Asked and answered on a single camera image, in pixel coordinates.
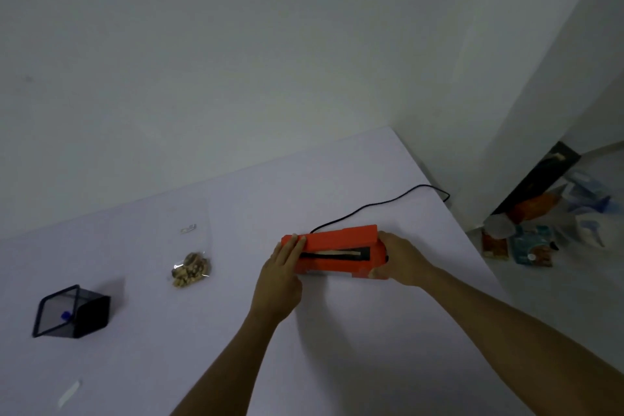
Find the black mesh basket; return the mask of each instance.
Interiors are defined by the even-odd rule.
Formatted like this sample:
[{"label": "black mesh basket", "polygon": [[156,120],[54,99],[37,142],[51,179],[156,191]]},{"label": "black mesh basket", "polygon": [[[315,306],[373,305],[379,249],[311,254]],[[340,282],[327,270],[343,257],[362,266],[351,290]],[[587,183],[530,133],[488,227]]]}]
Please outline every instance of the black mesh basket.
[{"label": "black mesh basket", "polygon": [[110,296],[70,286],[39,302],[33,337],[53,335],[79,339],[109,323]]}]

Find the orange plastic casing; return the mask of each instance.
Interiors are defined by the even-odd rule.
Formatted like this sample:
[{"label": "orange plastic casing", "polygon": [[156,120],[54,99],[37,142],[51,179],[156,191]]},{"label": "orange plastic casing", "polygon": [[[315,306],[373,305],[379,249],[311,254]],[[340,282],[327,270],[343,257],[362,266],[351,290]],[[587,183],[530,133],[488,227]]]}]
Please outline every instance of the orange plastic casing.
[{"label": "orange plastic casing", "polygon": [[[316,232],[305,235],[306,245],[304,252],[320,252],[325,250],[343,250],[360,247],[370,248],[370,260],[350,261],[329,258],[299,258],[294,272],[306,274],[308,271],[337,271],[351,273],[354,278],[368,278],[373,268],[386,263],[386,247],[377,238],[377,226],[363,226],[342,229],[331,232]],[[285,245],[291,236],[282,237],[281,244]]]}]

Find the nuts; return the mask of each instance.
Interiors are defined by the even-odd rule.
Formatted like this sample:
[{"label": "nuts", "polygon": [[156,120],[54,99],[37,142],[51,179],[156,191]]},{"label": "nuts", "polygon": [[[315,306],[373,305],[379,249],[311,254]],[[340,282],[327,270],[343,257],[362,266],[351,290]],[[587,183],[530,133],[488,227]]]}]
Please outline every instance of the nuts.
[{"label": "nuts", "polygon": [[198,252],[192,252],[184,258],[182,265],[174,266],[171,275],[174,277],[174,286],[183,288],[208,275],[208,260]]}]

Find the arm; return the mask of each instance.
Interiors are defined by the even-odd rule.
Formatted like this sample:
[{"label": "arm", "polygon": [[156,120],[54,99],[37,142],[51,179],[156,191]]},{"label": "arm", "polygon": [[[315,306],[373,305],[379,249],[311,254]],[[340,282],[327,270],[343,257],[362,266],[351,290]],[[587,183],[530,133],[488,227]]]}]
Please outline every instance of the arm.
[{"label": "arm", "polygon": [[379,238],[389,261],[371,277],[422,287],[536,414],[616,414],[624,408],[624,375],[589,350],[434,267],[409,241],[381,231]]},{"label": "arm", "polygon": [[294,265],[305,245],[292,236],[275,247],[260,272],[252,307],[240,330],[171,416],[245,415],[262,359],[277,328],[301,301]]}]

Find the orange device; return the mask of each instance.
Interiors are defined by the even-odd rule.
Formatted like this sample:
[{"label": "orange device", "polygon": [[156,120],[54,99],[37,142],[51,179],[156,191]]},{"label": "orange device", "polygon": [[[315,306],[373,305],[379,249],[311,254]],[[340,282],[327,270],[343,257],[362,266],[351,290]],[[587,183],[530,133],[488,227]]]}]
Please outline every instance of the orange device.
[{"label": "orange device", "polygon": [[[368,278],[373,268],[386,263],[386,247],[377,238],[377,226],[351,227],[331,232],[307,234],[306,245],[294,272],[333,271]],[[281,239],[285,245],[290,235]]]}]

